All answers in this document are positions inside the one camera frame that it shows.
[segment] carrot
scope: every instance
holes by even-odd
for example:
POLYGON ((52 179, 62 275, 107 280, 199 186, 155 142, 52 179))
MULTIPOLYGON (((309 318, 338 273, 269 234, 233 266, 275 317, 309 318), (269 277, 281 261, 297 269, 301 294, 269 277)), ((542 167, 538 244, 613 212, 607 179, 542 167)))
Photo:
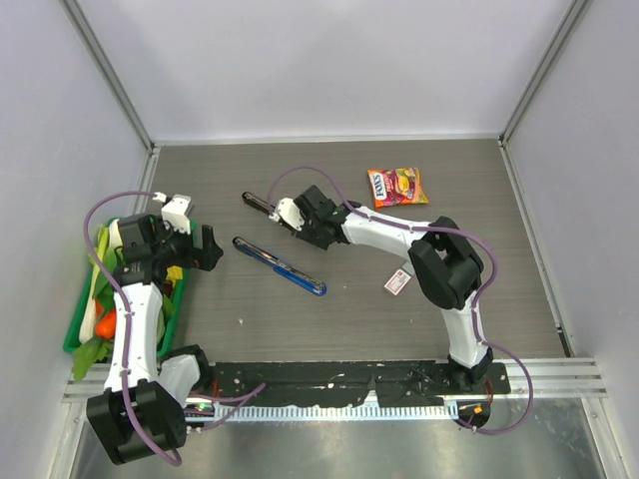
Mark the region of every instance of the carrot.
POLYGON ((116 336, 116 310, 107 312, 96 326, 96 334, 104 339, 113 339, 116 336))

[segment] red and yellow bag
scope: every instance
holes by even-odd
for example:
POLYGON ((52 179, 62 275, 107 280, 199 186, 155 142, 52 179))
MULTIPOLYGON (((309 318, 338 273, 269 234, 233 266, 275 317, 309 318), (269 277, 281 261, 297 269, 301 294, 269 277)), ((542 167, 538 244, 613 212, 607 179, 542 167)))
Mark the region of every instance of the red and yellow bag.
POLYGON ((376 208, 428 203, 418 168, 368 170, 376 208))

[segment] orange snack bag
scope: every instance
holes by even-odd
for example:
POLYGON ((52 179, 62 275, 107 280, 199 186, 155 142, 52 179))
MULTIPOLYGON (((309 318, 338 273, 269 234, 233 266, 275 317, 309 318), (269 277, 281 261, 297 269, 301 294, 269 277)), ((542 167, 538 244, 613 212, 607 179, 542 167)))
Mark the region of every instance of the orange snack bag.
POLYGON ((368 170, 376 208, 428 203, 418 168, 368 170))

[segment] white backdrop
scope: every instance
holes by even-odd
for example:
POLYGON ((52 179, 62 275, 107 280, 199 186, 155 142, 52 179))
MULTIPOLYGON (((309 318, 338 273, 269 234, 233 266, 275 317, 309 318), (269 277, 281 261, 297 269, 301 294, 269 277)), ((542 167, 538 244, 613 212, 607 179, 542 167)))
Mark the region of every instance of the white backdrop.
POLYGON ((156 141, 497 134, 569 0, 81 0, 156 141))
POLYGON ((571 341, 597 359, 639 473, 637 18, 637 2, 592 2, 511 148, 571 341))
POLYGON ((58 2, 0 4, 0 67, 1 475, 44 478, 89 271, 82 221, 136 185, 146 155, 58 2))

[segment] gray floor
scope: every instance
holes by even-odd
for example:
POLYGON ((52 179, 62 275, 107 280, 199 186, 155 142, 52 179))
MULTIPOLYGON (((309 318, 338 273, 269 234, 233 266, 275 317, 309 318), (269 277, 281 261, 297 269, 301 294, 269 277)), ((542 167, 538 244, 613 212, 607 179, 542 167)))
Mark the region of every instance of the gray floor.
MULTIPOLYGON (((197 271, 183 305, 176 344, 198 343, 211 360, 444 358, 448 339, 439 311, 416 279, 399 296, 382 286, 401 266, 364 246, 328 251, 293 239, 245 206, 244 191, 265 197, 282 171, 314 164, 334 175, 350 199, 371 206, 366 170, 419 167, 426 206, 384 213, 416 221, 453 218, 488 241, 500 275, 481 303, 484 331, 522 357, 561 357, 544 290, 497 143, 363 142, 163 148, 153 190, 193 198, 193 218, 212 225, 225 256, 197 271), (254 242, 328 285, 316 297, 236 251, 235 236, 254 242)), ((278 197, 312 184, 336 198, 313 172, 285 180, 278 197)))
MULTIPOLYGON (((496 400, 490 424, 511 424, 524 400, 496 400)), ((85 427, 73 479, 600 479, 580 399, 538 399, 521 429, 486 437, 452 421, 224 425, 189 436, 174 468, 160 458, 114 466, 85 427)))

